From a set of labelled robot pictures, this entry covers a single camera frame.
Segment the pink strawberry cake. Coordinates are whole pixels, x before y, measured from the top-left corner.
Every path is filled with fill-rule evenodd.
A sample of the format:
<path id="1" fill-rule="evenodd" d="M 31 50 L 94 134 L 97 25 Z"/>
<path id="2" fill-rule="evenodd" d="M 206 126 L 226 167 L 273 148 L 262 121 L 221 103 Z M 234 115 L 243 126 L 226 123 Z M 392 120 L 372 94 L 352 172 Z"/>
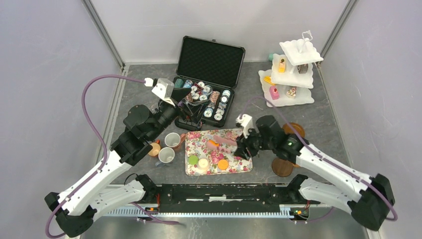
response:
<path id="1" fill-rule="evenodd" d="M 277 100 L 280 97 L 279 91 L 278 91 L 278 89 L 277 89 L 276 86 L 271 86 L 269 88 L 269 93 L 270 93 L 270 96 L 271 96 L 271 99 L 272 100 Z"/>

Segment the pink-handled metal tongs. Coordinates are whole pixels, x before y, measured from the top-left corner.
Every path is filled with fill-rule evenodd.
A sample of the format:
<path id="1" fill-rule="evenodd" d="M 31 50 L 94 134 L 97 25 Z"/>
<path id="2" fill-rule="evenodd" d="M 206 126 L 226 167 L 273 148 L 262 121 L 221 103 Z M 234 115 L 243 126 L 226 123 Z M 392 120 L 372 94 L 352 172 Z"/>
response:
<path id="1" fill-rule="evenodd" d="M 231 139 L 226 139 L 221 136 L 214 135 L 211 140 L 220 144 L 220 148 L 217 151 L 225 152 L 225 153 L 233 153 L 237 149 L 237 143 Z"/>

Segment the orange pastry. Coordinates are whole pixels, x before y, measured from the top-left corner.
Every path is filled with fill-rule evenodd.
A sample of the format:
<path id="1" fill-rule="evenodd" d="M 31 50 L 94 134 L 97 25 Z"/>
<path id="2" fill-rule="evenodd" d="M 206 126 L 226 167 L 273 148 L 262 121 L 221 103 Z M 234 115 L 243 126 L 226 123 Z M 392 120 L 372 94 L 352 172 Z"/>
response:
<path id="1" fill-rule="evenodd" d="M 219 143 L 216 143 L 215 141 L 213 141 L 213 140 L 208 140 L 207 142 L 206 142 L 206 147 L 209 149 L 209 150 L 219 150 L 219 148 L 220 148 L 220 144 Z"/>

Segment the sprinkled strawberry cake slice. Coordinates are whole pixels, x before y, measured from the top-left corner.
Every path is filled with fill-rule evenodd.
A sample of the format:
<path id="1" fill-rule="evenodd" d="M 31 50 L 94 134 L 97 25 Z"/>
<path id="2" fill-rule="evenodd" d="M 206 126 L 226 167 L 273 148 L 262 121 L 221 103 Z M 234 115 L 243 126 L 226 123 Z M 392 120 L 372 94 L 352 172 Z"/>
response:
<path id="1" fill-rule="evenodd" d="M 290 99 L 294 99 L 296 97 L 296 91 L 297 91 L 297 87 L 290 87 L 286 91 L 286 96 Z"/>

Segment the yellow round biscuit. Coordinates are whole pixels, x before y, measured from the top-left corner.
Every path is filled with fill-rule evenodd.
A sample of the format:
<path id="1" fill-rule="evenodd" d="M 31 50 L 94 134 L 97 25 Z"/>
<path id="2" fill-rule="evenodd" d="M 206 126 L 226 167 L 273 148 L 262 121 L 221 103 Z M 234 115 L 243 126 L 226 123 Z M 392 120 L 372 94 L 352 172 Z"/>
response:
<path id="1" fill-rule="evenodd" d="M 229 162 L 226 159 L 218 161 L 217 166 L 220 170 L 226 170 L 229 167 Z"/>

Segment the yellow kiwi cake slice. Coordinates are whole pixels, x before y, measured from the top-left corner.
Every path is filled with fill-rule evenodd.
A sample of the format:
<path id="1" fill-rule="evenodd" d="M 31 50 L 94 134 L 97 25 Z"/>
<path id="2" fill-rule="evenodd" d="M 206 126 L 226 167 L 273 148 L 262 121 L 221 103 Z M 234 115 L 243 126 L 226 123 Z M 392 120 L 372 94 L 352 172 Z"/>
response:
<path id="1" fill-rule="evenodd" d="M 269 87 L 276 86 L 271 80 L 270 76 L 263 77 L 263 82 L 265 82 Z"/>

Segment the green round macaron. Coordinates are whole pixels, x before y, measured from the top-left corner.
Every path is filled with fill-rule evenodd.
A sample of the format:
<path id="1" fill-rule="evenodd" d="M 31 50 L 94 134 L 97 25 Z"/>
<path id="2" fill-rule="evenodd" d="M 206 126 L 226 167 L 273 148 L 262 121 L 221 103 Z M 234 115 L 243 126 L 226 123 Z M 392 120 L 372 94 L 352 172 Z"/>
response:
<path id="1" fill-rule="evenodd" d="M 196 165 L 199 161 L 199 158 L 196 155 L 191 155 L 188 157 L 188 163 L 190 165 Z"/>

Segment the cream round pudding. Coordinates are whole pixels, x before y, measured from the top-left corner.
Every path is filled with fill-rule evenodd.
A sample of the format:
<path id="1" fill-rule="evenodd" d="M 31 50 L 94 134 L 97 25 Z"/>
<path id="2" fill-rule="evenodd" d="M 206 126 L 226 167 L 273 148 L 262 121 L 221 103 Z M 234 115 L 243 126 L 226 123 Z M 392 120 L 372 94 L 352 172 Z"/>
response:
<path id="1" fill-rule="evenodd" d="M 206 158 L 201 158 L 198 160 L 197 168 L 202 171 L 207 171 L 210 167 L 210 162 Z"/>

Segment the yellow cake with green fruit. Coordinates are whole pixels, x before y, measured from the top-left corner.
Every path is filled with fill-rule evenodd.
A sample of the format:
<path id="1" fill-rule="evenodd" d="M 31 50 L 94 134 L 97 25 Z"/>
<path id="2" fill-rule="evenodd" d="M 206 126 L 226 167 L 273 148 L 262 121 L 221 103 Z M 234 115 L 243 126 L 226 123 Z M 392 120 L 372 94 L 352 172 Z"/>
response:
<path id="1" fill-rule="evenodd" d="M 285 73 L 285 70 L 286 70 L 286 59 L 281 58 L 278 65 L 278 72 Z"/>

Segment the chocolate cake slice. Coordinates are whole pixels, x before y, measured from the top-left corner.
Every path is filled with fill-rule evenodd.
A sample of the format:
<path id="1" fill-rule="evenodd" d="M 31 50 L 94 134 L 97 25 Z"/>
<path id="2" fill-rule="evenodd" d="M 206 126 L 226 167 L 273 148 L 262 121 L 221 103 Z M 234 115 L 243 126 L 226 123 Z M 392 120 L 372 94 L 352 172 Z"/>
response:
<path id="1" fill-rule="evenodd" d="M 308 64 L 297 65 L 297 71 L 299 74 L 306 74 L 309 69 Z"/>

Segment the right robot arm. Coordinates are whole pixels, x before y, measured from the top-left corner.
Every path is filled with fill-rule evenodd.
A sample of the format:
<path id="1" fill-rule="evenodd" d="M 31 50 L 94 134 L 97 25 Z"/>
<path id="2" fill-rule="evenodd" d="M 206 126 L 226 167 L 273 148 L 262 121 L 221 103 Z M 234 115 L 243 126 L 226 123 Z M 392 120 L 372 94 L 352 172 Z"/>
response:
<path id="1" fill-rule="evenodd" d="M 370 176 L 344 165 L 302 137 L 291 123 L 281 127 L 272 115 L 253 121 L 252 116 L 242 114 L 236 118 L 236 126 L 242 129 L 242 134 L 236 139 L 234 155 L 247 159 L 270 150 L 278 158 L 329 182 L 318 183 L 306 175 L 295 177 L 287 190 L 291 202 L 306 199 L 341 209 L 372 231 L 380 229 L 388 214 L 393 214 L 391 221 L 398 219 L 393 208 L 393 190 L 386 176 Z"/>

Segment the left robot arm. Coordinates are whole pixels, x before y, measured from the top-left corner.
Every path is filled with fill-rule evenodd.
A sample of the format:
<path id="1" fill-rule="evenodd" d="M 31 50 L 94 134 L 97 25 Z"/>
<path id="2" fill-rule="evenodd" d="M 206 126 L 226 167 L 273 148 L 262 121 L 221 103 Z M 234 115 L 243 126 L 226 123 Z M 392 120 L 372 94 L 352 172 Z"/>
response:
<path id="1" fill-rule="evenodd" d="M 150 203 L 156 198 L 156 189 L 135 179 L 128 188 L 118 188 L 102 194 L 101 191 L 117 176 L 128 171 L 151 150 L 151 143 L 175 120 L 199 122 L 209 103 L 208 97 L 194 99 L 189 88 L 175 88 L 153 93 L 160 97 L 158 108 L 152 112 L 145 105 L 133 106 L 123 120 L 124 132 L 107 148 L 101 144 L 104 156 L 88 173 L 61 193 L 50 192 L 44 198 L 52 211 L 49 221 L 55 219 L 63 235 L 71 238 L 83 234 L 105 213 L 124 204 L 142 200 Z"/>

